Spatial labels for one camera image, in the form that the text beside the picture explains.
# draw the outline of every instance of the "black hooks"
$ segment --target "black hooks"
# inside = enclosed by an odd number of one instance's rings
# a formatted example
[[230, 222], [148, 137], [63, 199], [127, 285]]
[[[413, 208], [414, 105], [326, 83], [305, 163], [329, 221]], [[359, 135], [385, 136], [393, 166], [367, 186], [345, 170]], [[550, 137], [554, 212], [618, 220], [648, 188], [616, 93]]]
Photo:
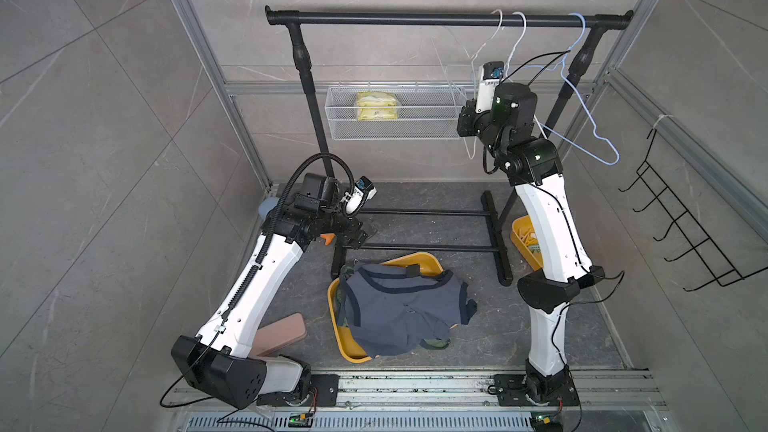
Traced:
[[[717, 282], [717, 284], [719, 286], [725, 287], [725, 286], [731, 285], [731, 284], [733, 284], [735, 282], [743, 281], [745, 278], [751, 277], [752, 275], [757, 274], [759, 272], [768, 270], [768, 267], [763, 267], [760, 270], [754, 271], [754, 272], [752, 272], [750, 274], [746, 274], [746, 275], [744, 275], [741, 272], [739, 272], [738, 269], [736, 269], [736, 266], [725, 255], [725, 253], [722, 251], [722, 249], [720, 249], [720, 246], [715, 243], [715, 240], [712, 239], [712, 237], [704, 229], [704, 227], [699, 223], [699, 221], [696, 219], [696, 217], [693, 214], [690, 213], [690, 210], [688, 209], [688, 207], [685, 206], [685, 204], [683, 204], [683, 201], [680, 200], [680, 197], [677, 196], [677, 194], [674, 192], [674, 190], [672, 190], [669, 187], [667, 182], [659, 175], [659, 173], [656, 171], [656, 169], [653, 168], [653, 166], [648, 162], [648, 155], [650, 154], [650, 148], [653, 147], [653, 145], [654, 145], [654, 139], [656, 139], [656, 133], [657, 133], [656, 129], [651, 129], [650, 132], [648, 132], [648, 136], [646, 137], [646, 139], [650, 139], [650, 144], [648, 145], [648, 150], [645, 153], [645, 158], [643, 159], [643, 162], [640, 164], [640, 166], [637, 169], [635, 169], [635, 174], [637, 174], [638, 177], [629, 185], [629, 187], [627, 187], [627, 188], [619, 188], [619, 191], [620, 192], [627, 192], [629, 189], [634, 187], [635, 184], [637, 184], [638, 182], [642, 182], [648, 188], [650, 193], [654, 195], [654, 197], [650, 200], [650, 202], [648, 202], [648, 204], [645, 205], [645, 207], [642, 207], [639, 210], [636, 209], [636, 208], [632, 208], [632, 210], [635, 211], [635, 212], [642, 212], [643, 210], [648, 208], [654, 202], [658, 202], [658, 204], [667, 213], [667, 215], [669, 216], [670, 220], [672, 221], [669, 224], [669, 227], [667, 227], [667, 231], [664, 233], [664, 235], [661, 238], [654, 237], [654, 240], [656, 242], [663, 241], [664, 239], [667, 238], [667, 235], [669, 235], [670, 230], [672, 229], [672, 226], [677, 226], [677, 230], [680, 231], [680, 234], [683, 235], [683, 237], [685, 238], [686, 242], [688, 242], [688, 245], [689, 245], [689, 248], [685, 252], [683, 252], [682, 254], [678, 255], [675, 258], [665, 258], [664, 260], [667, 261], [667, 262], [675, 262], [676, 260], [678, 260], [678, 259], [684, 257], [685, 255], [688, 255], [689, 253], [693, 252], [693, 253], [696, 254], [696, 256], [698, 256], [699, 260], [701, 260], [701, 263], [704, 264], [704, 266], [706, 267], [706, 270], [712, 276], [711, 280], [709, 280], [709, 281], [699, 285], [698, 287], [695, 287], [695, 288], [685, 288], [685, 287], [683, 287], [683, 290], [685, 290], [686, 292], [697, 291], [697, 290], [699, 290], [702, 287], [705, 287], [705, 286], [707, 286], [709, 284], [712, 284], [713, 282]], [[648, 184], [648, 182], [646, 181], [646, 179], [644, 177], [648, 171], [650, 171], [653, 174], [655, 174], [656, 178], [662, 184], [664, 184], [664, 187], [658, 193], [654, 192], [654, 190], [650, 187], [650, 185]], [[668, 194], [667, 194], [668, 196], [672, 195], [672, 197], [674, 197], [674, 199], [677, 201], [677, 203], [680, 204], [680, 207], [682, 207], [684, 209], [683, 213], [679, 214], [677, 217], [673, 216], [672, 213], [670, 212], [670, 210], [667, 208], [667, 206], [661, 201], [661, 196], [665, 192], [668, 192]], [[690, 240], [690, 238], [686, 234], [685, 230], [683, 230], [683, 228], [678, 223], [678, 221], [682, 217], [684, 217], [684, 216], [689, 216], [690, 219], [694, 221], [694, 223], [696, 224], [698, 229], [701, 230], [701, 232], [705, 235], [705, 239], [704, 240], [698, 242], [697, 244], [694, 244]], [[701, 246], [701, 245], [704, 245], [707, 242], [711, 242], [712, 245], [715, 247], [715, 249], [718, 251], [718, 253], [723, 257], [725, 262], [728, 263], [729, 270], [727, 272], [725, 272], [723, 274], [716, 274], [712, 270], [712, 267], [710, 267], [710, 265], [706, 262], [706, 260], [704, 260], [704, 257], [702, 257], [702, 255], [700, 254], [698, 247]]]

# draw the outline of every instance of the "black metal rod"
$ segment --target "black metal rod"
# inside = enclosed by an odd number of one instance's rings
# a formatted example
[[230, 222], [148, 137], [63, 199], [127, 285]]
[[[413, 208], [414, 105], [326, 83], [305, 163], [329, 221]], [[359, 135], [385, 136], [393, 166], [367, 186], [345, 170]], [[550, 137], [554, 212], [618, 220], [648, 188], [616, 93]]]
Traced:
[[365, 244], [360, 250], [407, 250], [437, 252], [498, 252], [491, 245], [439, 245], [439, 244]]
[[[587, 39], [584, 41], [579, 52], [574, 56], [571, 66], [568, 68], [568, 81], [572, 83], [574, 87], [578, 86], [578, 83], [581, 81], [581, 76], [587, 72], [589, 65], [592, 63], [594, 52], [598, 48], [600, 39], [603, 37], [603, 34], [605, 34], [606, 30], [608, 30], [608, 28], [604, 26], [596, 26], [590, 29], [589, 34], [587, 34]], [[547, 121], [544, 123], [544, 127], [547, 127], [548, 131], [554, 130], [554, 126], [558, 124], [558, 120], [565, 109], [565, 105], [568, 104], [568, 101], [573, 94], [574, 90], [571, 89], [571, 86], [567, 82], [563, 82], [563, 86], [560, 88], [560, 93], [558, 94], [558, 99], [554, 101], [552, 111], [549, 113], [549, 117], [547, 117]]]
[[[290, 41], [293, 44], [293, 63], [296, 65], [296, 70], [299, 71], [299, 78], [301, 79], [301, 87], [304, 90], [306, 96], [306, 104], [310, 108], [310, 117], [312, 117], [312, 125], [315, 128], [315, 137], [317, 138], [317, 146], [321, 152], [328, 153], [328, 141], [326, 140], [326, 131], [322, 127], [322, 118], [320, 117], [320, 107], [317, 105], [317, 95], [315, 94], [315, 80], [312, 78], [312, 61], [310, 60], [310, 52], [306, 48], [304, 43], [304, 37], [301, 33], [301, 25], [298, 23], [286, 24], [288, 28], [288, 34], [290, 34]], [[326, 176], [334, 177], [333, 165], [331, 159], [328, 157], [322, 158], [322, 164], [326, 170]]]
[[451, 210], [446, 208], [363, 208], [359, 213], [382, 216], [488, 216], [488, 212], [485, 210]]
[[512, 192], [509, 194], [509, 198], [507, 199], [507, 203], [504, 204], [504, 209], [502, 209], [502, 214], [498, 217], [498, 223], [499, 230], [501, 230], [501, 227], [504, 227], [504, 222], [507, 221], [507, 217], [509, 216], [509, 213], [512, 211], [512, 206], [514, 203], [518, 200], [518, 191], [512, 188]]
[[[588, 28], [602, 27], [624, 30], [633, 12], [624, 15], [584, 16]], [[528, 27], [581, 27], [581, 19], [572, 15], [526, 15]], [[431, 26], [497, 26], [497, 14], [410, 14], [397, 12], [299, 12], [272, 10], [266, 7], [266, 20], [271, 25], [287, 24], [348, 24], [348, 25], [431, 25]], [[522, 17], [504, 14], [502, 25], [522, 27]]]
[[331, 263], [331, 280], [339, 278], [341, 267], [346, 263], [346, 248], [339, 239], [333, 243], [333, 262]]
[[496, 276], [498, 278], [498, 283], [505, 287], [509, 287], [514, 281], [514, 275], [512, 274], [512, 266], [509, 263], [507, 246], [504, 244], [502, 225], [498, 223], [498, 216], [496, 216], [496, 206], [493, 203], [493, 194], [491, 194], [491, 191], [484, 191], [482, 196], [480, 196], [480, 202], [482, 202], [483, 209], [489, 212], [489, 215], [485, 218], [485, 225], [488, 226], [488, 236], [491, 239], [491, 246], [498, 250], [498, 252], [493, 255], [494, 261], [496, 262]]

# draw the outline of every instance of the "clothing rack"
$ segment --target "clothing rack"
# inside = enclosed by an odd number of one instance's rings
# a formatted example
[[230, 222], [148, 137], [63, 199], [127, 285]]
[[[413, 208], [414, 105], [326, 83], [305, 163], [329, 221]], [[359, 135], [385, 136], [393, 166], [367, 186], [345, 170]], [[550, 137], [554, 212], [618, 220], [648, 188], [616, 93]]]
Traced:
[[[650, 132], [648, 132], [648, 136], [645, 138], [646, 140], [648, 140], [650, 138], [650, 144], [648, 144], [648, 150], [645, 153], [645, 158], [643, 159], [643, 162], [635, 170], [635, 173], [638, 175], [638, 177], [634, 180], [634, 182], [632, 182], [629, 185], [629, 187], [627, 187], [627, 188], [620, 188], [619, 191], [620, 192], [627, 192], [627, 191], [629, 191], [629, 189], [634, 187], [634, 185], [637, 184], [638, 182], [642, 182], [643, 184], [645, 184], [645, 186], [648, 188], [650, 193], [654, 195], [654, 197], [650, 200], [650, 202], [648, 202], [648, 204], [645, 205], [645, 207], [642, 207], [640, 210], [637, 210], [636, 208], [632, 208], [633, 212], [642, 212], [646, 208], [648, 208], [651, 204], [653, 204], [654, 202], [658, 202], [659, 205], [662, 207], [662, 209], [667, 213], [669, 218], [672, 220], [672, 222], [667, 227], [667, 231], [664, 233], [664, 235], [661, 238], [654, 237], [654, 240], [656, 242], [663, 241], [664, 239], [667, 238], [667, 235], [669, 235], [670, 230], [672, 230], [672, 226], [676, 226], [677, 230], [680, 231], [680, 234], [682, 234], [683, 237], [685, 238], [686, 242], [688, 242], [689, 248], [685, 252], [683, 252], [682, 254], [677, 255], [677, 257], [675, 257], [675, 258], [664, 258], [664, 260], [667, 261], [667, 262], [675, 262], [677, 260], [680, 260], [682, 257], [685, 257], [689, 253], [693, 252], [693, 253], [696, 254], [696, 256], [698, 256], [699, 260], [701, 260], [701, 263], [704, 264], [704, 266], [706, 267], [706, 270], [712, 276], [711, 280], [709, 280], [709, 281], [707, 281], [707, 282], [705, 282], [705, 283], [703, 283], [703, 284], [701, 284], [701, 285], [699, 285], [697, 287], [694, 287], [694, 288], [683, 287], [683, 290], [685, 290], [686, 292], [697, 291], [700, 288], [705, 287], [705, 286], [707, 286], [709, 284], [712, 284], [714, 282], [717, 282], [717, 284], [719, 286], [721, 286], [721, 287], [725, 287], [725, 286], [728, 286], [728, 285], [735, 284], [736, 282], [743, 281], [745, 278], [751, 277], [754, 274], [758, 274], [760, 272], [768, 270], [768, 267], [763, 267], [762, 269], [754, 271], [754, 272], [749, 273], [749, 274], [742, 274], [741, 272], [739, 272], [739, 270], [736, 268], [736, 266], [730, 261], [728, 256], [725, 255], [725, 253], [720, 248], [720, 246], [717, 245], [715, 240], [712, 239], [712, 236], [709, 235], [709, 233], [706, 231], [706, 229], [699, 223], [699, 221], [696, 219], [694, 214], [692, 214], [690, 212], [690, 210], [688, 209], [688, 207], [686, 207], [685, 204], [683, 204], [683, 201], [680, 200], [680, 197], [677, 196], [677, 194], [674, 192], [674, 190], [672, 190], [672, 188], [669, 187], [667, 182], [659, 175], [659, 173], [656, 171], [656, 169], [648, 162], [648, 155], [650, 154], [650, 148], [654, 146], [654, 139], [656, 139], [656, 133], [657, 133], [656, 129], [651, 129]], [[648, 171], [653, 172], [656, 175], [656, 177], [658, 178], [658, 180], [662, 184], [664, 184], [664, 187], [660, 191], [658, 191], [658, 193], [654, 192], [654, 190], [650, 187], [650, 185], [648, 185], [648, 182], [645, 180], [645, 177], [643, 177], [646, 174], [646, 172], [648, 172]], [[671, 194], [675, 198], [677, 203], [679, 203], [680, 206], [684, 209], [683, 213], [679, 214], [677, 217], [673, 216], [672, 213], [669, 210], [670, 208], [668, 208], [661, 201], [662, 194], [664, 194], [667, 191], [669, 192], [669, 194]], [[688, 234], [686, 234], [685, 230], [683, 230], [683, 228], [678, 223], [678, 221], [681, 220], [685, 216], [688, 216], [691, 219], [693, 219], [693, 221], [696, 223], [698, 228], [704, 234], [704, 236], [705, 236], [704, 240], [699, 241], [696, 244], [694, 244], [690, 240], [690, 238], [688, 237]], [[707, 263], [707, 261], [704, 259], [702, 254], [699, 252], [699, 247], [701, 247], [702, 245], [707, 244], [707, 243], [712, 244], [715, 247], [715, 249], [718, 251], [720, 256], [725, 260], [725, 262], [727, 262], [728, 266], [730, 267], [728, 271], [726, 271], [723, 274], [716, 274], [715, 272], [713, 272], [712, 267]]]
[[[302, 90], [310, 109], [312, 125], [315, 129], [317, 144], [321, 152], [328, 152], [328, 142], [317, 103], [315, 81], [312, 78], [312, 62], [310, 52], [304, 43], [301, 24], [337, 24], [337, 25], [418, 25], [418, 26], [498, 26], [499, 16], [495, 14], [401, 14], [401, 13], [360, 13], [360, 12], [299, 12], [298, 10], [272, 10], [265, 7], [266, 19], [271, 25], [284, 25], [290, 34], [293, 47], [293, 62], [299, 71]], [[630, 10], [624, 15], [593, 15], [584, 16], [584, 23], [590, 29], [587, 39], [580, 51], [574, 56], [568, 68], [568, 80], [578, 86], [582, 75], [587, 71], [597, 49], [600, 39], [608, 30], [624, 30], [632, 19]], [[502, 26], [523, 26], [523, 19], [517, 15], [504, 15]], [[581, 19], [571, 15], [529, 15], [526, 16], [527, 27], [570, 27], [581, 28]], [[560, 119], [565, 105], [571, 99], [573, 89], [563, 83], [558, 99], [547, 118], [546, 127], [553, 129]], [[329, 158], [323, 159], [323, 166], [328, 177], [334, 177], [333, 167]], [[470, 216], [484, 217], [488, 226], [490, 245], [436, 245], [436, 244], [377, 244], [367, 243], [361, 250], [399, 250], [399, 251], [431, 251], [431, 252], [484, 252], [494, 254], [498, 281], [504, 286], [512, 285], [514, 277], [512, 267], [504, 245], [502, 226], [506, 220], [517, 194], [512, 193], [507, 199], [501, 215], [497, 215], [493, 196], [490, 191], [484, 191], [480, 197], [482, 210], [437, 210], [428, 208], [367, 208], [363, 207], [361, 214], [382, 214], [395, 216]], [[346, 251], [350, 247], [336, 241], [331, 276], [339, 276], [341, 267], [346, 262]]]

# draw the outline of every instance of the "rack leg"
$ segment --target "rack leg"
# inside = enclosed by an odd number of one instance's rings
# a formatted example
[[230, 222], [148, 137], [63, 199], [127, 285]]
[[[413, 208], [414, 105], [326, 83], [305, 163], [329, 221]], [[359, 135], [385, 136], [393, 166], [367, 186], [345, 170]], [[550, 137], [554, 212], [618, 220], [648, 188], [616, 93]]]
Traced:
[[346, 248], [339, 244], [339, 239], [333, 245], [333, 262], [331, 264], [331, 280], [339, 278], [341, 267], [346, 263]]
[[498, 230], [502, 230], [502, 227], [504, 227], [504, 222], [507, 221], [507, 217], [509, 216], [509, 213], [512, 210], [512, 206], [517, 200], [518, 200], [518, 191], [513, 188], [512, 192], [510, 192], [509, 194], [507, 203], [504, 204], [504, 209], [502, 210], [502, 214], [498, 216], [498, 224], [497, 224]]
[[[571, 66], [568, 68], [568, 81], [574, 84], [574, 87], [578, 85], [581, 76], [587, 72], [589, 64], [592, 62], [594, 51], [598, 48], [600, 39], [605, 32], [606, 29], [603, 27], [594, 27], [589, 30], [587, 39], [584, 41], [580, 51], [576, 54], [573, 62], [571, 62]], [[574, 91], [571, 89], [571, 86], [563, 82], [563, 86], [558, 94], [558, 99], [552, 106], [552, 111], [549, 113], [549, 117], [547, 117], [544, 126], [552, 130], [554, 129], [554, 126], [558, 123], [558, 119], [560, 119], [560, 114], [562, 114], [563, 109], [565, 108], [565, 104], [568, 103], [573, 94]]]
[[488, 236], [491, 239], [491, 246], [498, 247], [498, 252], [493, 253], [494, 260], [496, 261], [498, 283], [509, 287], [512, 285], [514, 276], [512, 275], [512, 266], [509, 264], [507, 246], [504, 245], [502, 225], [499, 223], [498, 216], [496, 215], [496, 207], [493, 203], [491, 191], [486, 190], [480, 197], [480, 201], [482, 202], [483, 210], [489, 212], [485, 218], [485, 223], [488, 225]]
[[[306, 96], [306, 104], [310, 108], [312, 125], [315, 127], [317, 145], [321, 152], [328, 152], [329, 150], [328, 141], [326, 140], [326, 131], [322, 127], [320, 107], [317, 105], [317, 95], [315, 95], [315, 80], [312, 78], [312, 62], [310, 61], [310, 52], [307, 50], [306, 44], [304, 43], [304, 37], [301, 33], [301, 25], [296, 23], [289, 23], [286, 24], [286, 27], [288, 28], [288, 34], [290, 34], [290, 41], [293, 44], [293, 63], [296, 65], [296, 70], [299, 71], [301, 87], [304, 90], [304, 95]], [[323, 157], [322, 164], [326, 169], [326, 176], [334, 177], [331, 159], [328, 157]]]

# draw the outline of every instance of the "orange basket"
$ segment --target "orange basket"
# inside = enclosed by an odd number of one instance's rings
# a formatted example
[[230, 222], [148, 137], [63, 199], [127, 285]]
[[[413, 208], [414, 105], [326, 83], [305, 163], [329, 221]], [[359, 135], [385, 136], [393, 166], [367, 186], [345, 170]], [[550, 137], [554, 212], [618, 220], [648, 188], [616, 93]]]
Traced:
[[533, 270], [539, 270], [544, 266], [542, 253], [538, 248], [536, 231], [533, 230], [531, 223], [531, 216], [516, 218], [512, 223], [512, 234], [509, 237]]
[[[407, 267], [413, 264], [418, 264], [424, 275], [439, 275], [442, 273], [442, 266], [438, 262], [437, 257], [428, 252], [416, 252], [415, 254], [408, 254], [405, 257], [394, 258], [384, 262], [384, 265], [395, 265], [398, 267]], [[334, 280], [328, 287], [328, 306], [331, 309], [333, 333], [336, 334], [339, 352], [341, 352], [342, 357], [353, 364], [367, 362], [371, 360], [371, 357], [352, 338], [350, 328], [336, 325], [336, 314], [333, 312], [333, 297], [336, 295], [336, 288], [338, 287], [339, 279]]]

